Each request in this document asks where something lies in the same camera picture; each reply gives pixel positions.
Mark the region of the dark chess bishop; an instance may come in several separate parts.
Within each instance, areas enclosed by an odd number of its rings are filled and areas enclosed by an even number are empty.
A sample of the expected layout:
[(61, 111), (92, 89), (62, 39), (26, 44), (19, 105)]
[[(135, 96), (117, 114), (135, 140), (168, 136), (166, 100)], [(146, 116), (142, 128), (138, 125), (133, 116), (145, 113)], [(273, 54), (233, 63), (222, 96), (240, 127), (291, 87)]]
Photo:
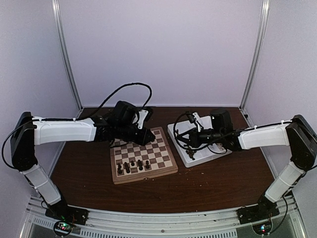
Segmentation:
[(117, 168), (117, 172), (118, 172), (118, 174), (119, 174), (119, 175), (121, 175), (121, 174), (123, 173), (123, 171), (122, 171), (122, 167), (121, 167), (121, 166), (118, 166), (118, 168)]

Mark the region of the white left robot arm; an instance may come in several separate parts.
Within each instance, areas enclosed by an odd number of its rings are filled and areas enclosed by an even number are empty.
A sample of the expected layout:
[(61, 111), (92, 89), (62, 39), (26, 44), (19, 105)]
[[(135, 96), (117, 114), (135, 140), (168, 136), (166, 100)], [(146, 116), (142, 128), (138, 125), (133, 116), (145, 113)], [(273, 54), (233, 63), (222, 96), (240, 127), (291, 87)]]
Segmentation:
[(145, 146), (155, 140), (154, 134), (144, 127), (153, 114), (150, 107), (137, 108), (119, 101), (104, 116), (71, 119), (34, 117), (24, 112), (15, 129), (7, 136), (10, 142), (11, 162), (6, 165), (22, 173), (34, 189), (52, 207), (60, 220), (71, 216), (71, 209), (62, 193), (40, 166), (35, 147), (58, 142), (114, 142), (116, 139)]

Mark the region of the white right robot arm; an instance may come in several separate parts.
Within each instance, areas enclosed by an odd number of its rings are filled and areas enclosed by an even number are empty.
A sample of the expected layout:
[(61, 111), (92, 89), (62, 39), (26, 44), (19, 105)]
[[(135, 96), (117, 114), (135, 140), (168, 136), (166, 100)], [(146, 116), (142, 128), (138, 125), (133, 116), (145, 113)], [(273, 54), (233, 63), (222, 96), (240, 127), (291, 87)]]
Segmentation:
[(260, 148), (270, 169), (275, 169), (275, 180), (254, 207), (254, 215), (264, 219), (273, 211), (273, 204), (291, 191), (308, 171), (316, 168), (317, 134), (303, 115), (289, 120), (234, 129), (229, 111), (211, 111), (208, 124), (197, 113), (185, 112), (187, 123), (193, 128), (179, 132), (175, 121), (172, 134), (177, 145), (185, 150), (200, 151), (220, 143), (226, 151)]

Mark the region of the dark chess knight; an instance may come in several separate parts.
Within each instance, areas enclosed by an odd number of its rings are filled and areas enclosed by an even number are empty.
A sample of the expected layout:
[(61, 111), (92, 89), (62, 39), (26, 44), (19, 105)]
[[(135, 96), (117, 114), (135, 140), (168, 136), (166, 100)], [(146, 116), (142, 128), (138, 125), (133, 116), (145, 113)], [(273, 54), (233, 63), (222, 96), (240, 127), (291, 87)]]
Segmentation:
[(196, 150), (186, 149), (185, 152), (191, 160), (195, 160), (195, 154), (197, 152)]

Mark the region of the wooden chess board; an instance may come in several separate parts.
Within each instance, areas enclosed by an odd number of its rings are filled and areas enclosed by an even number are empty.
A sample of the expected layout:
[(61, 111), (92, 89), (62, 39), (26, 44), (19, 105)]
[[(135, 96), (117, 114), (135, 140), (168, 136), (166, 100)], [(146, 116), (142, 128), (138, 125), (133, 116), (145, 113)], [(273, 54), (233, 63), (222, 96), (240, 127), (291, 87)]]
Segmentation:
[[(116, 139), (114, 147), (110, 149), (110, 162), (112, 181), (114, 184), (123, 184), (139, 180), (148, 180), (156, 177), (170, 175), (178, 172), (178, 166), (168, 144), (162, 127), (151, 129), (156, 139), (146, 146), (135, 143), (126, 143)], [(143, 171), (139, 170), (138, 160), (142, 161)], [(146, 161), (149, 160), (151, 169), (146, 171)], [(131, 161), (135, 161), (135, 166), (131, 166)], [(129, 164), (130, 173), (126, 172), (124, 163)], [(118, 174), (118, 163), (122, 165), (123, 173)]]

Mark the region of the white plastic divided tray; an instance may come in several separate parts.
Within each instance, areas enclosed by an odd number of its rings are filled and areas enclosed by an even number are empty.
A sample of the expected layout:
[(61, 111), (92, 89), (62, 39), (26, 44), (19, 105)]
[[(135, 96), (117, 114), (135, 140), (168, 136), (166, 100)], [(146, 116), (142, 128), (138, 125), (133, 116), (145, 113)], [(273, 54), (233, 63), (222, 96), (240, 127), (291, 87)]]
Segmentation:
[[(210, 116), (200, 117), (200, 123), (204, 127), (204, 129), (212, 128)], [(181, 160), (183, 161), (185, 167), (187, 168), (193, 167), (202, 163), (206, 163), (211, 160), (214, 160), (214, 159), (217, 159), (232, 153), (232, 151), (230, 150), (226, 151), (221, 144), (212, 144), (207, 148), (197, 151), (195, 154), (195, 160), (193, 161), (188, 157), (188, 155), (185, 152), (185, 149), (181, 148), (177, 144), (173, 134), (173, 126), (174, 126), (174, 123), (169, 124), (167, 126), (167, 131), (171, 140), (173, 141), (173, 144)], [(196, 127), (193, 123), (190, 123), (188, 120), (178, 122), (176, 125), (176, 130), (179, 130), (180, 133), (186, 132), (192, 128), (196, 128)]]

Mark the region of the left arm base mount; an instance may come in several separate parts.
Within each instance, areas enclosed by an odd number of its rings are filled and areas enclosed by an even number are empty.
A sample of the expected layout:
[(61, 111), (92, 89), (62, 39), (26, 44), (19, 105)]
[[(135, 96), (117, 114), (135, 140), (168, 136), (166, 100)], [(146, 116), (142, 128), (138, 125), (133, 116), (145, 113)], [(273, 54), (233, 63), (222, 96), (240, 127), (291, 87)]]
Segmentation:
[(45, 215), (71, 224), (85, 225), (89, 211), (83, 208), (69, 206), (62, 196), (61, 201), (48, 205)]

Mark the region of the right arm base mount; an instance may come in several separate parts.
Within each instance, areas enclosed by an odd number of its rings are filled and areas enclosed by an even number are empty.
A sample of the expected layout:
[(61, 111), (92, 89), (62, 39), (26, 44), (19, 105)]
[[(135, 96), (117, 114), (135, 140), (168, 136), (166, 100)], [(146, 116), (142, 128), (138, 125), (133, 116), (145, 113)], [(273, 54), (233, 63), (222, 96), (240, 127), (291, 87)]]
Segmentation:
[(276, 202), (271, 202), (262, 195), (256, 205), (241, 207), (237, 210), (237, 216), (240, 224), (257, 222), (279, 215)]

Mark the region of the left aluminium frame post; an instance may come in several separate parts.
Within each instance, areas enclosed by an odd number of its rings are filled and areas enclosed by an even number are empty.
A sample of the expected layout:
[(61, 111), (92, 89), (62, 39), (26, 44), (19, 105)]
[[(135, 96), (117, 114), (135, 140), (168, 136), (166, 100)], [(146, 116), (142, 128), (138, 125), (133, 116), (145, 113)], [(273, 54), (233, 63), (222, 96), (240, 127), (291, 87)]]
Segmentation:
[(53, 7), (53, 15), (54, 15), (56, 28), (57, 28), (57, 34), (59, 38), (59, 44), (60, 44), (60, 49), (62, 53), (62, 59), (63, 59), (67, 79), (70, 84), (70, 89), (74, 97), (74, 100), (76, 102), (77, 108), (78, 110), (82, 110), (83, 106), (82, 106), (82, 102), (80, 100), (78, 89), (74, 80), (70, 58), (69, 58), (69, 54), (67, 50), (66, 39), (65, 39), (65, 34), (63, 30), (62, 17), (60, 12), (60, 1), (52, 0), (52, 7)]

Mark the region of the aluminium frame post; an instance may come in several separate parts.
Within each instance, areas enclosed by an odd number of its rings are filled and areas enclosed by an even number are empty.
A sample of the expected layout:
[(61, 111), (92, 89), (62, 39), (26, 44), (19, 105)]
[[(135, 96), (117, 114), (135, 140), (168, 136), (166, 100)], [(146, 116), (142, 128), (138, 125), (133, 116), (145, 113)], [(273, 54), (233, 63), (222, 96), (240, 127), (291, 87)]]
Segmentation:
[(263, 0), (253, 58), (251, 61), (251, 66), (250, 66), (250, 70), (249, 70), (249, 74), (248, 74), (247, 83), (246, 83), (243, 97), (242, 97), (240, 107), (239, 107), (241, 111), (245, 111), (248, 97), (249, 97), (250, 92), (251, 92), (252, 84), (253, 84), (255, 76), (256, 76), (256, 71), (257, 71), (257, 67), (258, 67), (258, 63), (259, 63), (259, 59), (260, 59), (260, 54), (261, 54), (261, 50), (263, 47), (264, 38), (265, 38), (265, 34), (266, 34), (266, 29), (267, 29), (269, 9), (270, 9), (270, 1)]
[(69, 54), (67, 50), (66, 39), (65, 39), (65, 34), (63, 30), (62, 17), (60, 12), (60, 1), (52, 0), (52, 7), (53, 7), (53, 15), (54, 15), (56, 28), (57, 28), (57, 34), (59, 38), (59, 44), (60, 44), (60, 49), (62, 53), (62, 59), (63, 59), (67, 79), (70, 84), (70, 89), (74, 97), (74, 100), (76, 102), (77, 108), (78, 110), (82, 110), (83, 106), (82, 106), (82, 102), (80, 100), (78, 89), (74, 80), (70, 58), (69, 58)]

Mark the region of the aluminium front rail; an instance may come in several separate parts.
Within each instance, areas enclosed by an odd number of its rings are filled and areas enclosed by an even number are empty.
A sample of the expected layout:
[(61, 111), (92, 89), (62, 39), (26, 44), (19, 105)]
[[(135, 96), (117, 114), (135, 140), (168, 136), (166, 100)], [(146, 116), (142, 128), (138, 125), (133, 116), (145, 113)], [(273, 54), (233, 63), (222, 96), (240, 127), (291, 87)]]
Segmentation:
[[(75, 225), (66, 238), (307, 238), (301, 214), (293, 196), (286, 205), (278, 201), (280, 214), (271, 220), (242, 224), (238, 208), (192, 213), (124, 213), (89, 209), (86, 224)], [(56, 219), (45, 216), (46, 209), (39, 197), (31, 196), (26, 208), (24, 223), (18, 238), (59, 238), (53, 226)], [(272, 221), (268, 236), (258, 235), (260, 223)]]

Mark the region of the right aluminium frame post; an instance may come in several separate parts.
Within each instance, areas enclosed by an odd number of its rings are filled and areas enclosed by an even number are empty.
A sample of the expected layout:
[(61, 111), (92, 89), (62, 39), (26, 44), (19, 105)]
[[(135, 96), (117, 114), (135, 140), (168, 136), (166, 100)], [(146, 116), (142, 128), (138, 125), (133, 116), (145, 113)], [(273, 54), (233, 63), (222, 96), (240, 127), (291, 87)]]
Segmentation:
[(241, 111), (245, 111), (248, 97), (249, 97), (250, 92), (251, 92), (252, 84), (253, 84), (255, 76), (256, 76), (256, 71), (257, 71), (257, 67), (258, 67), (258, 63), (259, 63), (259, 59), (260, 59), (260, 54), (261, 54), (261, 50), (263, 47), (264, 38), (265, 38), (265, 34), (266, 34), (266, 29), (267, 29), (269, 9), (270, 9), (270, 1), (263, 0), (253, 58), (251, 61), (251, 66), (250, 66), (250, 70), (249, 70), (249, 74), (248, 74), (247, 83), (246, 83), (243, 97), (242, 97), (240, 107), (239, 107)]

